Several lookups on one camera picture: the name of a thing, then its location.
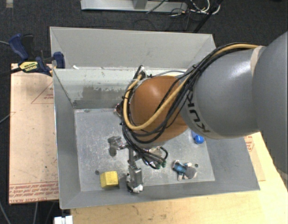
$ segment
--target gray robot arm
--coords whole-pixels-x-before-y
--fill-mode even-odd
[[[288,32],[267,47],[225,55],[187,93],[181,115],[213,139],[261,131],[275,166],[288,173]]]

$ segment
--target floor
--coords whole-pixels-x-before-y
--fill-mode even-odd
[[[49,27],[83,27],[123,30],[193,32],[200,15],[170,17],[158,13],[81,11],[80,0],[0,0],[0,40],[16,33],[33,34],[34,50],[50,56]],[[213,15],[199,33],[213,34],[217,46],[230,42],[268,45],[288,30],[288,0],[224,0],[220,12]],[[19,57],[0,44],[0,73],[9,71]],[[0,78],[0,120],[9,114],[10,78]],[[35,203],[8,205],[9,119],[0,124],[0,200],[12,224],[33,223]],[[50,222],[61,215],[57,203],[39,203],[35,223]],[[0,210],[0,224],[7,223]]]

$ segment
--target yellow block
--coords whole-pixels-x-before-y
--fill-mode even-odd
[[[101,187],[115,187],[118,186],[118,176],[116,171],[105,172],[101,174]]]

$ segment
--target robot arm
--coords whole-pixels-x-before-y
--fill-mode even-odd
[[[215,61],[188,93],[186,124],[213,139],[261,131],[275,166],[288,173],[288,32],[268,47]]]
[[[288,33],[268,47],[234,43],[179,76],[138,79],[123,98],[123,134],[149,152],[187,126],[212,139],[261,131],[275,166],[287,172]]]

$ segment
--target yellow cable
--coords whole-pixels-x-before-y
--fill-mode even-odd
[[[246,49],[255,49],[256,47],[258,47],[257,45],[250,45],[250,44],[235,44],[235,45],[230,45],[227,47],[224,47],[221,50],[218,50],[216,53],[214,53],[211,58],[213,58],[214,56],[227,51],[227,50],[231,50],[231,49],[237,49],[237,48],[246,48]]]
[[[237,48],[246,48],[246,49],[254,49],[258,47],[257,45],[250,45],[250,44],[235,44],[235,45],[230,45],[227,47],[224,47],[223,49],[217,51],[216,53],[214,53],[211,58],[213,58],[214,56],[227,51],[227,50],[231,50],[231,49],[237,49]],[[153,121],[156,120],[156,118],[160,115],[160,113],[166,108],[166,106],[171,102],[171,100],[177,95],[177,93],[181,90],[182,86],[186,83],[187,79],[185,79],[180,85],[179,87],[166,99],[166,101],[161,105],[161,107],[142,125],[140,126],[134,126],[130,123],[129,118],[128,118],[128,114],[127,114],[127,102],[128,102],[128,97],[130,94],[130,91],[136,86],[136,84],[139,82],[139,80],[141,79],[142,75],[139,75],[137,77],[137,79],[128,87],[127,92],[124,96],[124,101],[123,101],[123,118],[124,121],[127,125],[128,128],[130,128],[131,130],[141,130],[141,129],[145,129],[147,126],[149,126]]]
[[[156,120],[156,118],[160,115],[160,113],[166,108],[166,106],[169,104],[169,102],[177,95],[177,93],[181,90],[182,86],[184,85],[184,83],[187,81],[187,79],[185,79],[180,86],[169,96],[169,98],[166,99],[166,101],[162,104],[162,106],[149,118],[149,120],[147,120],[144,124],[140,125],[140,126],[134,126],[130,123],[129,119],[128,119],[128,115],[127,115],[127,101],[128,101],[128,97],[130,94],[130,90],[132,88],[135,87],[135,85],[138,83],[138,81],[140,80],[139,76],[137,78],[136,81],[134,81],[134,83],[132,83],[129,87],[128,87],[128,91],[126,92],[125,96],[124,96],[124,101],[123,101],[123,118],[124,121],[126,123],[126,126],[132,130],[141,130],[141,129],[145,129],[147,126],[149,126],[153,121]]]

